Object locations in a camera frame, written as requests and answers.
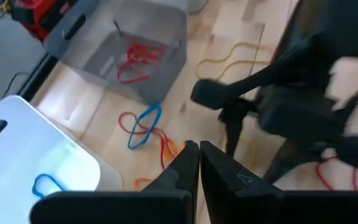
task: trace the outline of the red cable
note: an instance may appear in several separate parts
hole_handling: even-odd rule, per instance
[[[316,165],[316,175],[318,176],[319,180],[321,181],[321,183],[323,183],[323,185],[328,189],[328,190],[334,190],[334,188],[332,187],[331,184],[328,183],[328,181],[323,177],[323,175],[321,175],[320,172],[320,166],[323,165],[324,163],[330,161],[331,159],[336,159],[336,156],[332,156],[327,158],[325,161],[323,162],[319,162]],[[353,171],[352,171],[352,186],[353,186],[353,190],[358,190],[358,184],[357,184],[357,169],[355,167],[353,167]]]
[[[141,80],[146,80],[150,76],[141,72],[135,64],[152,64],[156,65],[158,60],[162,58],[165,52],[164,47],[157,47],[152,45],[141,44],[137,41],[136,38],[130,38],[127,41],[127,61],[123,63],[117,71],[117,79],[122,84],[139,82]],[[128,66],[131,66],[136,73],[139,74],[137,78],[132,78],[129,80],[121,80],[121,73]]]
[[[126,111],[126,112],[123,112],[119,117],[118,117],[118,125],[122,128],[122,130],[124,130],[126,133],[131,133],[130,130],[126,129],[124,127],[124,125],[122,124],[122,119],[127,116],[127,115],[131,115],[135,118],[135,121],[137,121],[137,116],[132,113],[132,112],[129,112],[129,111]],[[139,125],[139,127],[141,127],[143,129],[143,131],[134,131],[133,134],[146,134],[147,133],[147,130],[149,130],[148,127],[144,126],[144,125],[141,125],[139,123],[137,123]],[[172,153],[170,147],[169,147],[169,144],[168,144],[168,138],[167,138],[167,135],[165,134],[165,132],[160,129],[160,128],[153,128],[152,130],[152,133],[156,134],[158,137],[160,137],[160,165],[161,165],[161,168],[163,170],[165,170],[165,165],[164,165],[164,160],[163,160],[163,150],[164,150],[164,146],[167,146],[167,149],[169,151],[169,153],[173,156],[174,154]]]

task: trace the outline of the gray plastic bin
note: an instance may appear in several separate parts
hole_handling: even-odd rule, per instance
[[[174,7],[146,0],[79,0],[44,47],[89,82],[133,100],[161,103],[186,62],[186,29],[186,13]],[[163,53],[155,64],[134,63],[149,78],[123,84],[117,72],[127,61],[128,45],[133,45],[128,40],[162,48]],[[138,76],[128,66],[121,80]]]

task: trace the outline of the wooden floor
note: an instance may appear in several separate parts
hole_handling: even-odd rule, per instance
[[[224,134],[217,120],[218,111],[211,111],[190,101],[190,93],[197,81],[195,67],[205,57],[225,56],[238,41],[248,41],[270,47],[277,46],[296,0],[209,0],[197,16],[188,18],[188,61],[180,76],[162,103],[163,116],[158,127],[168,137],[181,143],[208,140],[221,145]],[[205,65],[200,73],[216,77],[225,65],[239,59],[269,60],[272,50],[256,52],[253,48],[237,49],[233,56],[220,65]],[[263,68],[238,65],[230,69],[222,81],[233,82]],[[329,93],[345,100],[358,89],[358,60],[342,59],[334,68],[337,74]],[[255,91],[246,94],[252,98]],[[117,125],[118,116],[124,111],[140,114],[147,107],[128,100],[92,83],[85,82],[65,65],[59,64],[32,104],[59,127],[69,130],[77,139],[98,153],[116,168],[124,180],[124,190],[134,190],[134,179],[154,178],[161,173],[158,152],[159,141],[151,137],[145,146],[131,151],[127,148],[129,135]],[[132,127],[133,120],[125,120]],[[269,166],[283,139],[260,131],[252,118],[244,121],[242,135],[251,139],[257,148],[253,171],[262,175]],[[352,120],[349,132],[358,133],[358,112]],[[235,158],[249,166],[247,146],[240,144]],[[276,185],[281,189],[323,190],[314,173],[315,164],[305,164],[288,173]],[[351,189],[351,168],[332,161],[323,168],[323,174],[336,189]],[[198,223],[209,223],[203,194],[199,194]]]

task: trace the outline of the blue cable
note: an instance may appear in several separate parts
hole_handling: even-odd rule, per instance
[[[39,192],[39,191],[37,190],[37,184],[38,184],[39,180],[40,180],[42,177],[47,177],[47,178],[49,178],[53,183],[55,183],[55,184],[60,188],[61,191],[65,191],[65,189],[64,189],[64,188],[57,182],[57,180],[56,180],[55,178],[53,178],[51,175],[48,175],[48,174],[40,174],[40,175],[38,175],[38,176],[35,178],[34,185],[32,186],[32,193],[33,193],[35,196],[37,196],[37,197],[39,197],[39,198],[41,198],[41,199],[45,198],[45,195],[42,194],[41,192]]]
[[[155,115],[155,118],[154,118],[154,121],[153,121],[151,127],[149,128],[149,130],[147,130],[145,137],[139,143],[135,144],[134,146],[131,146],[131,141],[132,141],[132,137],[134,135],[136,126],[139,124],[141,119],[145,118],[146,116],[151,114],[153,111],[157,111],[157,114]],[[153,131],[154,127],[157,125],[158,121],[160,120],[161,114],[162,114],[161,106],[159,104],[154,103],[154,104],[150,105],[150,107],[139,116],[139,118],[135,122],[134,127],[132,128],[131,135],[129,136],[129,141],[128,141],[129,149],[136,149],[137,147],[145,144],[147,142],[147,140],[149,140],[150,133]]]

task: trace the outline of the red machine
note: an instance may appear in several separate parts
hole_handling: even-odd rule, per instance
[[[10,0],[12,19],[43,41],[77,0]]]

